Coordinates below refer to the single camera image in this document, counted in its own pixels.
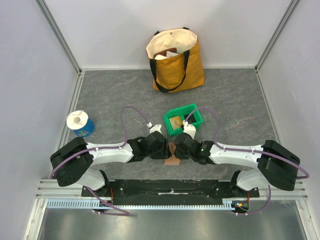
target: yellow tote bag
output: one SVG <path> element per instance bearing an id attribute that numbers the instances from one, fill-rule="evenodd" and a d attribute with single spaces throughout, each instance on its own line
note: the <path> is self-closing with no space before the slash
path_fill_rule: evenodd
<path id="1" fill-rule="evenodd" d="M 176 56 L 156 60 L 154 55 L 176 48 Z M 205 84 L 198 36 L 188 28 L 156 32 L 146 46 L 153 75 L 153 88 L 163 93 L 175 93 Z"/>

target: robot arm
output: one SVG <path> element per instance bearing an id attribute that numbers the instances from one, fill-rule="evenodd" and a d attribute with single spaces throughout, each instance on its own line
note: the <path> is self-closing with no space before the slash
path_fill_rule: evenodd
<path id="1" fill-rule="evenodd" d="M 196 129 L 193 125 L 184 126 L 183 133 L 174 140 L 176 145 L 174 155 L 179 159 L 192 158 L 202 165 L 234 164 L 252 168 L 247 171 L 236 171 L 233 174 L 230 187 L 235 194 L 269 184 L 285 191 L 294 190 L 298 173 L 296 168 L 276 158 L 254 152 L 256 150 L 273 153 L 299 165 L 300 159 L 277 142 L 267 140 L 264 145 L 254 146 L 219 144 L 223 148 L 239 149 L 232 151 L 219 148 L 213 141 L 198 142 L 194 140 L 195 133 Z"/>
<path id="2" fill-rule="evenodd" d="M 273 185 L 276 188 L 292 191 L 295 188 L 298 170 L 293 166 L 275 158 L 270 158 L 254 150 L 264 151 L 282 156 L 299 165 L 300 160 L 277 142 L 267 140 L 264 145 L 230 146 L 224 148 L 239 149 L 240 151 L 224 150 L 217 147 L 213 141 L 198 142 L 194 140 L 196 129 L 193 125 L 184 126 L 183 133 L 178 135 L 174 144 L 174 155 L 181 159 L 192 158 L 195 162 L 206 164 L 235 164 L 252 169 L 236 171 L 230 182 L 232 192 L 243 194 L 253 188 Z M 101 170 L 93 166 L 98 164 L 120 162 L 140 162 L 146 157 L 151 159 L 167 159 L 171 157 L 168 139 L 162 135 L 161 125 L 155 125 L 149 130 L 147 137 L 129 139 L 126 145 L 87 143 L 82 137 L 77 137 L 63 146 L 51 157 L 52 167 L 55 169 L 64 160 L 75 153 L 83 152 L 61 166 L 54 174 L 60 187 L 71 184 L 87 186 L 92 190 L 108 189 L 108 178 Z M 252 149 L 252 152 L 241 151 Z"/>
<path id="3" fill-rule="evenodd" d="M 123 147 L 123 142 L 116 144 L 94 144 L 85 142 L 82 137 L 77 137 L 63 146 L 51 157 L 53 168 L 56 168 L 66 158 L 75 153 L 84 151 L 74 159 L 64 164 L 56 173 L 60 187 L 71 184 L 88 186 L 92 190 L 99 190 L 108 184 L 106 174 L 101 170 L 96 170 L 93 166 L 112 162 L 133 163 L 140 162 L 146 157 L 152 159 L 167 159 L 172 156 L 168 139 L 162 135 L 161 125 L 150 128 L 147 137 L 137 137 L 129 139 Z"/>

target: cardboard piece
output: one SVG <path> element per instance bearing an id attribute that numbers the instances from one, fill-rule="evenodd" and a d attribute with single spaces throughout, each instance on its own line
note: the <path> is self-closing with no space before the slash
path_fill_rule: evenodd
<path id="1" fill-rule="evenodd" d="M 164 160 L 164 164 L 165 165 L 171 165 L 171 166 L 179 166 L 180 165 L 180 159 L 176 158 L 175 155 L 174 155 L 175 150 L 176 150 L 176 146 L 174 145 L 173 142 L 169 142 L 169 149 L 170 149 L 170 152 L 171 152 L 172 156 L 169 157 L 168 159 L 165 159 Z"/>

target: black bag handle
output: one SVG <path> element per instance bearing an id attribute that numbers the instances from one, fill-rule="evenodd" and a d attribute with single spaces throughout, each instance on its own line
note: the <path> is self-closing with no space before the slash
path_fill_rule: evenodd
<path id="1" fill-rule="evenodd" d="M 161 86 L 157 82 L 157 64 L 156 64 L 157 60 L 150 59 L 150 68 L 151 68 L 151 72 L 152 72 L 152 75 L 153 75 L 153 80 L 154 80 L 154 83 L 155 83 L 156 87 L 159 89 L 160 92 L 167 93 L 167 92 L 176 90 L 178 87 L 180 87 L 184 83 L 184 81 L 186 79 L 186 74 L 187 74 L 187 66 L 188 66 L 190 50 L 184 51 L 183 55 L 184 55 L 184 75 L 183 75 L 183 78 L 182 78 L 182 80 L 181 80 L 181 82 L 180 82 L 180 84 L 178 86 L 176 86 L 174 88 L 171 88 L 171 89 L 167 89 L 167 88 Z"/>

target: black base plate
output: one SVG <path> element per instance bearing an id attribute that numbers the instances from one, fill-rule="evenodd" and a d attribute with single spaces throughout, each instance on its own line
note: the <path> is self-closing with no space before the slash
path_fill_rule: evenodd
<path id="1" fill-rule="evenodd" d="M 114 205 L 221 205 L 222 199 L 246 198 L 247 193 L 235 196 L 230 182 L 219 180 L 124 180 L 110 181 Z M 258 198 L 259 190 L 249 191 L 251 198 Z M 99 194 L 99 197 L 111 197 L 111 191 Z M 92 197 L 91 193 L 82 188 L 82 197 Z"/>

